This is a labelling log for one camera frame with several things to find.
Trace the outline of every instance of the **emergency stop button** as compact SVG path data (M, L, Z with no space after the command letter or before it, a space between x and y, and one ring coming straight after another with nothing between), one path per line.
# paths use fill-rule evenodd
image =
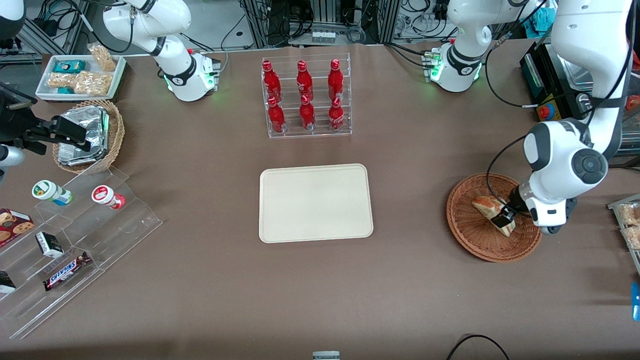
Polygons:
M550 120L554 117L555 114L556 109L551 104L543 105L538 108L538 117L541 120Z

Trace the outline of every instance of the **clear acrylic bottle rack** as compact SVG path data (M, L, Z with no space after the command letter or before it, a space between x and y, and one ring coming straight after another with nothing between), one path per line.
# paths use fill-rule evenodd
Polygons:
M69 205L42 201L28 212L35 221L33 230L0 249L0 270L16 286L10 294L0 293L0 329L5 336L27 336L162 224L133 194L127 178L114 167L88 168L62 186L74 195ZM113 210L91 199L93 189L102 184L126 198L123 208ZM42 255L35 239L40 231L54 235L65 253L56 259ZM92 262L45 291L42 282L84 252Z
M329 130L329 109L331 99L329 99L329 71L331 71L331 60L340 60L340 71L344 77L342 89L342 109L344 111L344 125L338 133ZM263 58L262 61L269 60L273 70L280 78L282 87L282 102L280 106L284 111L287 131L277 133L271 128L269 121L269 97L264 84L264 71L261 72L262 95L264 97L264 113L267 121L267 132L270 138L301 138L311 136L339 136L351 135L353 133L353 116L351 114L351 57L349 53L327 54L327 55L296 55L296 56L274 56ZM316 128L307 131L302 127L300 119L300 93L298 92L298 61L305 60L307 69L311 74L316 112Z

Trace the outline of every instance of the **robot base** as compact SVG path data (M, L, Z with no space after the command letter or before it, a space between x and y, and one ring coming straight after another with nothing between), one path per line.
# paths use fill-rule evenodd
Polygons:
M450 92L463 92L471 87L471 84L480 76L481 65L478 65L475 74L460 75L458 71L449 64L447 51L451 44L444 44L441 47L434 47L431 50L431 58L422 57L424 65L434 66L433 69L425 69L427 82L434 82L444 90Z
M196 70L193 75L186 81L186 84L177 86L171 84L166 76L165 80L169 90L182 101L196 101L207 95L209 92L218 89L218 80L220 78L220 63L214 66L211 58L201 54L192 54L196 61Z

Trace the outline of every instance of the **red button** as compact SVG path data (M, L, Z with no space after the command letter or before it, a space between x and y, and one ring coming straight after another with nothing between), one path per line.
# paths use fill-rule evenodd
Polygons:
M541 119L547 119L549 118L549 115L551 115L551 110L549 110L549 107L547 105L541 106L540 109L538 109L538 116Z

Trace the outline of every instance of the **white tray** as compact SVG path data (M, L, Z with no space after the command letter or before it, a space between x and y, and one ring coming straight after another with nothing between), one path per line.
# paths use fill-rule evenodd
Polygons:
M105 96L93 96L87 94L58 94L57 88L50 88L47 86L49 74L53 71L53 68L58 61L84 60L86 62L86 67L84 68L85 70L102 72L102 69L100 69L98 63L95 62L92 55L51 56L51 59L49 59L49 63L47 64L47 68L44 70L42 78L40 78L40 83L38 84L38 88L36 89L36 96L41 98L42 100L49 101L86 101L112 99L116 94L116 90L118 89L118 84L120 83L120 79L122 78L122 73L124 72L125 65L127 65L127 60L125 60L124 56L113 55L113 59L116 61L116 69L113 71L113 81L111 82L109 91Z
M372 232L363 165L271 168L260 175L263 242L366 238Z

